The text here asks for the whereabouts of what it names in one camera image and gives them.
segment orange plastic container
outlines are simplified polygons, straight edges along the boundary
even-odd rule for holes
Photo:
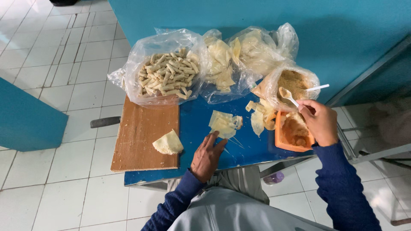
[[[282,127],[281,127],[281,117],[287,115],[288,112],[281,112],[278,111],[277,117],[275,119],[275,146],[278,148],[282,148],[285,150],[295,151],[295,152],[305,152],[308,150],[312,150],[311,145],[315,143],[314,137],[311,135],[311,132],[308,132],[308,137],[305,139],[305,147],[303,146],[294,146],[288,143],[283,143],[281,141],[281,136],[283,135]]]

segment wooden cutting board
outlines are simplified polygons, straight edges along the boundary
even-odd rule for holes
[[[172,129],[179,134],[179,106],[148,109],[130,102],[126,96],[111,171],[176,169],[178,154],[162,154],[152,143]]]

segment table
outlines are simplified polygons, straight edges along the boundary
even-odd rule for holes
[[[227,103],[210,105],[199,96],[197,99],[180,105],[180,140],[184,146],[180,154],[180,166],[178,169],[129,171],[124,176],[124,186],[139,186],[165,179],[178,178],[184,175],[190,166],[195,150],[210,132],[208,126],[213,110],[231,113],[243,117],[243,126],[234,136],[244,148],[235,144],[231,138],[226,145],[228,152],[221,154],[218,170],[244,167],[264,162],[273,162],[285,159],[309,157],[314,152],[293,152],[275,147],[274,131],[264,130],[258,137],[251,127],[251,112],[245,110],[247,103],[259,98],[250,93],[243,98]]]

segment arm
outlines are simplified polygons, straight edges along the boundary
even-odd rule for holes
[[[165,195],[164,203],[157,206],[157,212],[143,227],[143,231],[167,230],[175,219],[187,210],[191,199],[204,187],[214,174],[218,160],[227,144],[223,139],[216,146],[214,142],[219,132],[215,131],[204,138],[194,153],[190,169],[186,170],[181,182],[173,192]]]
[[[312,147],[323,168],[315,179],[318,195],[328,204],[327,213],[339,231],[381,230],[363,194],[356,169],[345,158],[337,136],[337,113],[314,100],[297,100],[298,110],[318,143]]]
[[[379,220],[363,194],[356,169],[345,158],[341,143],[314,146],[323,168],[316,171],[318,195],[328,204],[327,213],[340,231],[381,230]]]
[[[169,229],[174,220],[187,209],[191,199],[205,185],[187,170],[177,188],[165,195],[164,203],[157,206],[157,212],[151,216],[142,230]]]

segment person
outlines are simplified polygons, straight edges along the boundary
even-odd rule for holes
[[[318,195],[339,231],[380,231],[379,221],[362,194],[363,186],[343,153],[337,113],[314,100],[297,100],[312,146],[323,165],[316,171]],[[175,190],[165,195],[142,230],[335,230],[268,205],[258,171],[243,168],[214,176],[226,139],[214,146],[218,132],[205,137]]]

